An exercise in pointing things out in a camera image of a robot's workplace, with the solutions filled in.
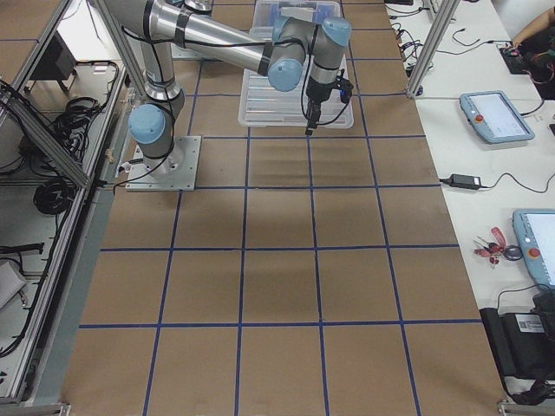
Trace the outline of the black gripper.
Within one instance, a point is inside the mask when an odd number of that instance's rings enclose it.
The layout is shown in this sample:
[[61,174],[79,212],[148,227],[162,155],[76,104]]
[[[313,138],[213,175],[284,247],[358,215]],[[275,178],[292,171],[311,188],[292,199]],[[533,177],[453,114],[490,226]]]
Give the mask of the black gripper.
[[307,96],[307,125],[305,128],[306,135],[312,135],[314,130],[317,128],[321,117],[321,105],[326,102],[331,95],[331,91],[335,88],[336,83],[320,83],[309,78],[308,86],[305,89]]

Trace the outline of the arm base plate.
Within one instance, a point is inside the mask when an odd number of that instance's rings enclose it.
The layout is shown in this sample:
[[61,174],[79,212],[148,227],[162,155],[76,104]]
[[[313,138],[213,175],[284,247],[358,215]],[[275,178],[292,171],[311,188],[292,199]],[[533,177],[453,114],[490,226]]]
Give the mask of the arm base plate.
[[193,49],[181,47],[174,43],[170,44],[172,51],[172,58],[174,61],[200,61],[204,56]]
[[141,162],[131,165],[125,188],[131,192],[194,191],[200,148],[200,136],[178,136],[174,139],[173,151],[158,166],[160,161],[144,159],[136,145],[134,157]]

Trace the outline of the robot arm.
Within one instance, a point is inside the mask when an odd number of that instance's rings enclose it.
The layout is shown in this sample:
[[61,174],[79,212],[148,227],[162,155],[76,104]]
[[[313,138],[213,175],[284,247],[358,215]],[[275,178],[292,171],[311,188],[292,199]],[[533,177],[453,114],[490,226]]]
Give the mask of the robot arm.
[[311,23],[280,16],[271,41],[265,42],[165,1],[109,1],[107,7],[122,32],[142,44],[148,98],[167,104],[174,115],[180,112],[174,102],[182,101],[184,94],[174,79],[172,45],[189,47],[255,71],[281,92],[293,90],[303,69],[308,67],[310,73],[304,86],[307,104],[302,108],[307,134],[320,126],[321,106],[332,91],[339,91],[343,104],[350,102],[352,85],[343,77],[340,63],[349,43],[351,25],[341,17]]

